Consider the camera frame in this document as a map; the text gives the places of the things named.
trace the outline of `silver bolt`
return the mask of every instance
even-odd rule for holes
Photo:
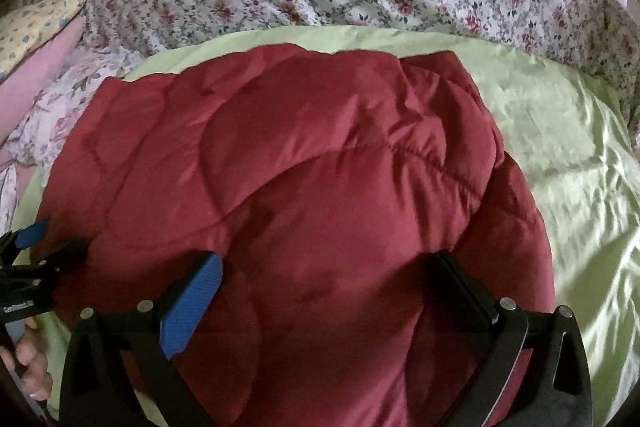
[[[569,308],[569,306],[558,306],[558,311],[560,312],[560,314],[562,315],[562,317],[566,318],[566,319],[570,319],[571,317],[574,316],[574,311]]]
[[[507,311],[514,311],[517,308],[516,301],[514,301],[511,297],[503,297],[500,299],[500,306]]]
[[[94,309],[93,308],[85,308],[84,310],[82,310],[80,312],[80,318],[84,319],[84,320],[90,319],[93,316],[94,316]]]
[[[154,308],[154,302],[149,299],[145,299],[138,303],[138,311],[140,313],[147,313]]]

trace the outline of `red puffer jacket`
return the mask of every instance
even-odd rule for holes
[[[542,217],[451,52],[281,44],[109,79],[39,217],[40,254],[92,240],[57,293],[69,324],[86,305],[159,296],[195,251],[224,258],[222,288],[174,359],[221,426],[434,425],[475,361],[443,332],[422,253],[450,250],[495,296],[554,307]]]

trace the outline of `finger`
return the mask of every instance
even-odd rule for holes
[[[4,365],[9,371],[15,371],[14,356],[4,349],[4,347],[0,347],[0,359],[2,359],[2,362],[4,362]]]
[[[40,388],[35,393],[30,393],[30,396],[35,401],[48,400],[51,397],[51,390],[53,388],[53,378],[49,373],[46,373],[40,382]]]
[[[36,322],[36,317],[27,317],[24,320],[24,324],[28,328],[31,328],[32,330],[37,330],[38,329],[38,323]]]
[[[42,353],[37,354],[27,371],[20,378],[20,386],[26,394],[38,393],[43,388],[47,365],[47,357]]]
[[[27,330],[15,346],[15,356],[22,365],[31,365],[38,353],[33,331]]]

